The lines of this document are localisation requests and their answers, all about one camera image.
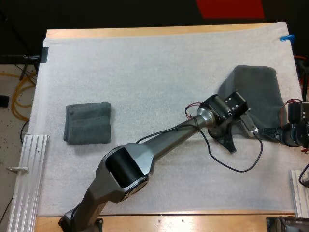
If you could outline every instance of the red object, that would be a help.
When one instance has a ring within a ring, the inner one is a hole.
[[[204,19],[264,19],[261,0],[196,0]]]

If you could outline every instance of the folded gray towel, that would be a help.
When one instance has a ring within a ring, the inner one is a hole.
[[[108,102],[68,105],[63,140],[68,144],[106,144],[111,141]]]

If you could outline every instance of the black cable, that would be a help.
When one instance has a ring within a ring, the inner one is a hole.
[[[302,182],[301,178],[303,177],[305,171],[309,168],[309,163],[306,165],[306,167],[304,168],[304,170],[301,172],[298,181],[301,185],[305,186],[306,188],[309,188],[309,186],[305,185],[304,182]]]
[[[154,137],[154,136],[159,135],[159,134],[163,134],[165,132],[169,132],[169,131],[172,131],[172,130],[174,131],[176,129],[184,128],[184,127],[194,127],[194,128],[196,128],[198,130],[198,127],[194,126],[194,125],[179,125],[179,126],[176,126],[176,127],[172,127],[172,128],[169,128],[169,129],[166,129],[166,130],[162,130],[162,131],[159,131],[159,132],[147,135],[145,137],[142,137],[141,139],[137,140],[136,143],[139,144],[140,141],[142,141],[142,140]]]
[[[23,70],[23,69],[20,68],[17,64],[15,64],[15,66],[16,66],[17,68],[19,68],[21,71]]]
[[[1,220],[0,220],[0,224],[1,224],[2,221],[3,221],[4,215],[6,214],[6,211],[8,210],[8,208],[9,208],[9,206],[10,206],[12,200],[13,200],[13,197],[10,199],[10,202],[8,203],[8,205],[6,206],[6,208],[5,208],[5,210],[4,210],[4,213],[3,213],[2,217],[1,217]]]
[[[27,123],[29,123],[29,120],[24,123],[23,127],[20,130],[20,141],[21,141],[22,144],[24,143],[23,138],[22,138],[22,134],[23,134],[23,130],[24,130],[25,126],[27,125]]]
[[[172,131],[172,130],[174,131],[174,130],[177,130],[177,129],[180,129],[180,128],[183,128],[183,127],[194,127],[198,132],[200,132],[201,135],[203,136],[203,138],[204,138],[206,144],[207,144],[209,155],[210,155],[216,162],[218,162],[219,164],[221,164],[221,165],[225,166],[226,168],[231,169],[231,170],[233,170],[233,171],[235,171],[235,172],[238,172],[238,173],[245,173],[245,172],[247,172],[247,171],[250,171],[252,168],[255,167],[255,165],[258,163],[258,161],[260,160],[260,158],[261,158],[261,156],[262,156],[262,153],[263,153],[263,143],[262,143],[262,140],[261,140],[256,134],[254,134],[255,137],[257,138],[257,140],[258,140],[258,141],[260,142],[260,144],[261,144],[261,150],[260,150],[260,153],[259,153],[259,155],[257,156],[255,162],[253,163],[253,165],[251,165],[249,168],[247,168],[247,169],[245,169],[245,170],[238,170],[238,169],[232,168],[232,167],[228,166],[227,164],[225,164],[225,163],[221,162],[220,160],[218,160],[215,156],[213,156],[213,154],[211,153],[211,146],[210,146],[210,144],[209,144],[209,142],[208,142],[208,140],[207,140],[207,138],[206,138],[206,135],[205,135],[204,132],[203,132],[198,126],[196,126],[196,125],[179,125],[179,126],[176,126],[176,127],[170,128],[170,129],[167,129],[167,130],[162,130],[162,131],[159,131],[159,132],[156,132],[156,133],[147,135],[147,136],[145,136],[145,137],[139,139],[136,143],[138,144],[140,141],[142,141],[142,140],[144,140],[144,139],[148,139],[148,138],[150,138],[150,137],[153,137],[153,136],[156,136],[156,135],[159,135],[159,134],[162,134],[162,133],[166,133],[166,132],[168,132],[168,131]]]

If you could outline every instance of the floor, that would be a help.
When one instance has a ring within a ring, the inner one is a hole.
[[[27,69],[29,72],[35,72],[33,66]],[[15,65],[0,65],[0,73],[10,73],[20,75],[21,70]],[[0,76],[0,95],[10,97],[8,108],[0,108],[0,217],[2,217],[5,208],[7,207],[10,199],[13,196],[14,184],[16,174],[8,171],[6,168],[10,166],[18,166],[19,158],[22,148],[20,141],[20,131],[25,121],[21,121],[14,117],[11,112],[11,96],[19,83],[19,79],[15,77]],[[31,104],[34,96],[34,88],[26,90],[18,96],[17,101],[21,104]],[[22,109],[18,111],[29,117],[31,108]],[[23,134],[27,132],[28,126],[26,125]],[[0,232],[6,231],[8,219],[10,215],[10,206],[3,217],[0,224]]]

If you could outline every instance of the white towel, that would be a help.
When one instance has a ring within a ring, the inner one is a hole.
[[[219,33],[45,39],[48,58],[40,66],[29,128],[50,136],[38,215],[60,216],[75,207],[105,154],[186,120],[184,108],[215,94],[237,65],[274,68],[283,101],[301,98],[291,44],[279,40],[288,33],[285,23],[277,23]],[[112,106],[111,143],[64,142],[66,106],[102,101]],[[231,155],[210,139],[213,154],[239,169],[251,166],[259,142],[234,140],[238,152]],[[307,162],[300,148],[264,142],[257,166],[235,173],[210,158],[197,134],[159,160],[144,189],[108,203],[103,213],[293,210],[288,171]]]

